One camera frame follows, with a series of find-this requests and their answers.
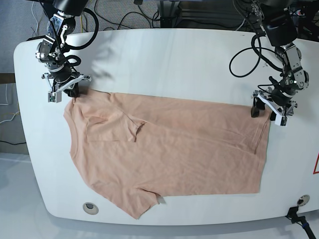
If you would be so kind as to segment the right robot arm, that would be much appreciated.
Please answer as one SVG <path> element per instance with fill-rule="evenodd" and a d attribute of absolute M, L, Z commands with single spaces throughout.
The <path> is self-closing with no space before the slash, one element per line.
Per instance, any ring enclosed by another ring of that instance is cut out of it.
<path fill-rule="evenodd" d="M 48 19 L 47 34 L 38 44 L 35 54 L 36 59 L 48 70 L 41 77 L 48 82 L 47 97 L 50 103 L 61 102 L 63 93 L 71 98 L 79 97 L 79 86 L 88 86 L 91 82 L 90 76 L 81 74 L 75 69 L 81 64 L 81 59 L 76 55 L 64 55 L 71 50 L 78 51 L 87 48 L 97 37 L 99 21 L 95 13 L 86 7 L 87 3 L 87 0 L 53 1 L 52 5 L 57 12 Z M 66 39 L 75 29 L 75 18 L 84 12 L 91 15 L 95 22 L 93 35 L 83 45 L 69 45 Z"/>

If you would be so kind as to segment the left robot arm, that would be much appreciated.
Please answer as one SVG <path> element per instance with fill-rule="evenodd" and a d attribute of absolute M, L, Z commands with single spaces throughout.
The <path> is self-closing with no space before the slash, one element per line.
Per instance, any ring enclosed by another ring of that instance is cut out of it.
<path fill-rule="evenodd" d="M 233 5 L 244 18 L 254 36 L 251 39 L 251 49 L 258 55 L 258 62 L 264 61 L 274 70 L 280 72 L 281 80 L 269 77 L 269 84 L 258 85 L 252 94 L 253 105 L 251 117 L 257 118 L 266 107 L 272 110 L 271 120 L 276 125 L 286 126 L 288 118 L 294 114 L 298 104 L 293 97 L 298 91 L 309 86 L 309 75 L 301 65 L 302 54 L 294 45 L 298 33 L 289 12 L 290 0 L 253 0 L 252 10 L 257 17 L 262 32 L 258 32 L 248 16 L 243 12 L 237 0 Z M 273 46 L 275 57 L 282 63 L 279 68 L 262 54 L 264 49 L 261 37 L 267 37 Z"/>

